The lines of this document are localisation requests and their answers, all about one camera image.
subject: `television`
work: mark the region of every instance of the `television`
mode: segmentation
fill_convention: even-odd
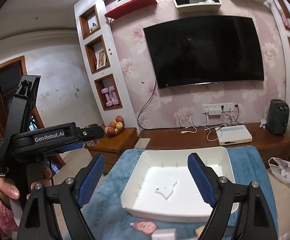
[[[264,81],[255,25],[238,16],[188,17],[144,28],[158,87]]]

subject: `white tray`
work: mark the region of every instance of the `white tray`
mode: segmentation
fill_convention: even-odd
[[[203,201],[187,167],[189,154],[196,152],[216,174],[235,183],[228,153],[224,147],[191,150],[145,151],[121,195],[122,207],[134,216],[170,222],[206,222],[212,208]],[[177,180],[173,194],[165,199],[155,193],[168,176]],[[232,206],[232,213],[238,203]]]

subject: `blue gripper pad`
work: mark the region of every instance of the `blue gripper pad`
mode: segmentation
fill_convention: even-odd
[[[82,168],[75,176],[76,183],[73,193],[80,208],[89,203],[104,169],[105,158],[103,155],[98,154],[86,168]]]
[[[218,185],[216,185],[215,183],[217,183],[217,181],[213,181],[214,185],[212,185],[210,179],[217,179],[218,176],[216,175],[216,173],[212,170],[208,170],[208,169],[212,169],[210,167],[206,167],[204,165],[204,163],[202,162],[202,160],[199,158],[199,160],[197,159],[199,158],[197,153],[192,153],[188,156],[188,160],[187,160],[187,164],[188,164],[188,169],[192,175],[192,178],[194,179],[196,186],[204,200],[204,202],[208,203],[212,208],[214,208],[216,206],[217,200],[215,199],[215,186],[218,187]]]

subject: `red shelf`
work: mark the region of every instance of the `red shelf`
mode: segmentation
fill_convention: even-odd
[[[141,8],[144,8],[153,4],[157,4],[157,1],[156,0],[131,0],[109,11],[108,13],[105,14],[105,17],[109,17],[116,20],[126,14],[129,14],[133,11],[139,10]]]

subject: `pink dumbbell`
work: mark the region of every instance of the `pink dumbbell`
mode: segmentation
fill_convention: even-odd
[[[109,87],[109,93],[111,93],[112,98],[114,98],[113,100],[114,105],[119,105],[119,101],[118,101],[114,86]]]
[[[109,89],[108,88],[104,88],[102,89],[102,94],[105,94],[105,97],[106,97],[106,106],[112,106],[113,105],[113,101],[110,100],[109,98]]]

